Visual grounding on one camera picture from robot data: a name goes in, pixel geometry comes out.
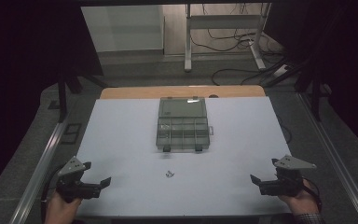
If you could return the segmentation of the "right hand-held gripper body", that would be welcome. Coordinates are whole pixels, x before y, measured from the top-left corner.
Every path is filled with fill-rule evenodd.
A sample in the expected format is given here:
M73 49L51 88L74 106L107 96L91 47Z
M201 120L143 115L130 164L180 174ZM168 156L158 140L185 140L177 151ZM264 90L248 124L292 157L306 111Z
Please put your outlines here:
M279 159L276 168L276 180L261 181L258 186L262 195L297 196L303 187L301 170L316 169L314 163L303 161L290 155Z

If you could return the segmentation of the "clear grey plastic organizer box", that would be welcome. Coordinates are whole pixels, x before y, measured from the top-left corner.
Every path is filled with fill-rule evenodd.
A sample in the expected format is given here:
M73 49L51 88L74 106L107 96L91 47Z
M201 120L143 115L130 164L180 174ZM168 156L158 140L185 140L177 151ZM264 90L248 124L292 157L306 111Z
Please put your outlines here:
M163 130L161 124L171 128ZM156 146L162 152L202 152L210 145L206 101L199 97L165 97L159 101Z

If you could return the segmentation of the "dark curtain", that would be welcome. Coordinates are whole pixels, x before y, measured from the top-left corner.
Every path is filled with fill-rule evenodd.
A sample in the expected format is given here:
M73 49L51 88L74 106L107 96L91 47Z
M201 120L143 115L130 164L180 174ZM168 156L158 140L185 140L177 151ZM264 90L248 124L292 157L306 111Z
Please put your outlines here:
M81 7L71 0L0 0L0 174L34 120L41 92L103 73Z
M301 66L295 84L330 88L329 103L358 137L358 0L282 0L265 34Z

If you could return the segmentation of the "aluminium rail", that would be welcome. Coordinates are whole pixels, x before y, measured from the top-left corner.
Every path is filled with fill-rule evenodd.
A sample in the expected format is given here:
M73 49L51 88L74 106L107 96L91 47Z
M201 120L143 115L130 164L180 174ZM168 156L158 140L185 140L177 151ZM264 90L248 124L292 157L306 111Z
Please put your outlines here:
M349 195L349 198L358 214L358 185L351 176L348 168L344 164L344 161L339 156L331 138L328 136L324 126L320 121L318 121L313 113L311 112L310 108L310 101L307 99L307 96L305 93L298 93L297 98L299 102L303 105L310 122L312 123L312 126L315 130L315 132L318 135L318 138L320 139L324 151L326 153L327 158L332 163L332 166L334 170L336 171L336 174L343 185L343 188L346 190L347 194Z
M9 224L24 224L29 216L34 200L38 191L40 190L46 174L48 172L49 164L51 163L56 148L62 138L62 133L66 126L66 121L56 124L51 137L36 165L34 172L23 192L21 199L13 212Z

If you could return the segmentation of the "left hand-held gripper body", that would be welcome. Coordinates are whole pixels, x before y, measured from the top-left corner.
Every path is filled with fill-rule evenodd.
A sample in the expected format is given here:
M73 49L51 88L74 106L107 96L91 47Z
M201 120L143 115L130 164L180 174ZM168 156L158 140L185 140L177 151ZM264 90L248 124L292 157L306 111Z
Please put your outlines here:
M58 172L56 191L67 203L71 203L75 198L92 199L100 196L100 184L81 181L81 177L87 171L84 170L83 163L74 156Z

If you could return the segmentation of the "person's right hand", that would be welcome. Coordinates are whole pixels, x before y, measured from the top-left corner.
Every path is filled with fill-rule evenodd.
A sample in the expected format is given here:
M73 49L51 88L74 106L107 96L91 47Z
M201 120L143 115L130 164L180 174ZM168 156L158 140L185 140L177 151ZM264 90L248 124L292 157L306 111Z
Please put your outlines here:
M279 199L287 204L294 216L320 213L315 199L305 190L300 191L295 197L281 195Z

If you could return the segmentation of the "white table sheet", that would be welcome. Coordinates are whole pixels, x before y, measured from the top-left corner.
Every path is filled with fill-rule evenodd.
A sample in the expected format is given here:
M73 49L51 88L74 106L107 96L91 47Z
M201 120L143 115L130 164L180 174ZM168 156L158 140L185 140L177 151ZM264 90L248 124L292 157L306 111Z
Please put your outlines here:
M77 153L82 179L111 184L80 205L81 217L235 217L287 212L263 196L250 175L274 177L271 159L288 154L267 97L209 98L211 144L202 152L156 147L157 99L99 100ZM166 177L167 171L174 174Z

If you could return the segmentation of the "dark floor socket plate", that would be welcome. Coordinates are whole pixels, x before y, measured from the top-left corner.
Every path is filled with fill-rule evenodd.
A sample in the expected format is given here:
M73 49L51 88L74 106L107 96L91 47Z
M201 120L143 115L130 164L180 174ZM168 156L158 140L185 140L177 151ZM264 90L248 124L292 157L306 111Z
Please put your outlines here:
M62 145L74 145L80 135L82 124L81 123L69 123L62 134Z

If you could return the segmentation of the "wooden table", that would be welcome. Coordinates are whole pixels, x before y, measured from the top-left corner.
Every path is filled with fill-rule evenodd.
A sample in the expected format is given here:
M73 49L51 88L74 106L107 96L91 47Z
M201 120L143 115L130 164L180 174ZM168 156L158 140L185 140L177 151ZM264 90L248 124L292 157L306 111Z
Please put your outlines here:
M216 95L226 97L264 97L265 91L258 85L231 86L160 86L105 88L101 99L158 99L161 97L198 96L208 98Z

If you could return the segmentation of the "white desk frame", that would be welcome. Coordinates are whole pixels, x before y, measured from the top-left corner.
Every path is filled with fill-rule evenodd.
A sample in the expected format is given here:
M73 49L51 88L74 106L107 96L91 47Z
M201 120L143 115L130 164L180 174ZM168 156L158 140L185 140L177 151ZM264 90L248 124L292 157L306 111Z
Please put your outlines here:
M259 41L265 27L271 3L261 7L259 15L191 15L191 5L186 4L186 49L185 71L192 69L191 38L192 30L206 29L254 29L255 38L249 41L250 50L259 70L266 68L260 53Z

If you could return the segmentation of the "person's left hand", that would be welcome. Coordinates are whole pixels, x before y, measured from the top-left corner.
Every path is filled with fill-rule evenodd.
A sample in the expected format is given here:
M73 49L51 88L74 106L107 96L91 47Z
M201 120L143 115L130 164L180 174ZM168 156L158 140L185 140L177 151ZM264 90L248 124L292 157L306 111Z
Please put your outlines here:
M67 203L57 191L54 191L48 201L44 224L72 224L81 203L82 200L79 198Z

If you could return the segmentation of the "black metal stand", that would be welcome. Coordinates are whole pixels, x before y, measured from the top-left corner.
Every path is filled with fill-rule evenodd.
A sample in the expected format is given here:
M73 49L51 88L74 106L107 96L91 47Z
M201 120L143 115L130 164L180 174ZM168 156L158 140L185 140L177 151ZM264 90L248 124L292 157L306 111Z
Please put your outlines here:
M263 84L262 87L273 87L294 75L298 75L298 79L294 85L296 92L305 92L307 87L311 85L310 112L317 121L320 121L320 98L323 95L321 92L322 79L318 72L317 60L314 57L309 57L302 63L294 66L289 71L284 72L279 77L275 77L266 84Z
M73 67L69 72L59 73L58 74L58 97L57 102L52 102L51 105L53 109L58 109L60 111L60 116L58 119L59 123L63 123L68 115L67 107L67 97L66 89L69 89L71 93L79 94L82 92L83 87L80 84L79 78L83 77L91 83L105 89L109 85L95 76L87 74L85 71Z

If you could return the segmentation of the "white cabinet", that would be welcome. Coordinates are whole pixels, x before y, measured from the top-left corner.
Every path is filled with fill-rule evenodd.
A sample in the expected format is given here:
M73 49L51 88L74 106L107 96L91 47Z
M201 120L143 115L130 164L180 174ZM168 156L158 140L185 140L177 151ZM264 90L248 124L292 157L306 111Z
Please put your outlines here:
M82 7L98 52L163 49L162 6Z

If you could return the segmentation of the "white power strip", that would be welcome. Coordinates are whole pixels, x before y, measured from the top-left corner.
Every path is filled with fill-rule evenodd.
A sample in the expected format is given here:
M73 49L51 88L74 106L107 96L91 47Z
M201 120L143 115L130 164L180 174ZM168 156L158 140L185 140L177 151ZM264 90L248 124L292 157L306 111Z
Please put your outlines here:
M279 77L289 71L291 67L287 64L283 64L277 71L274 72L273 76Z

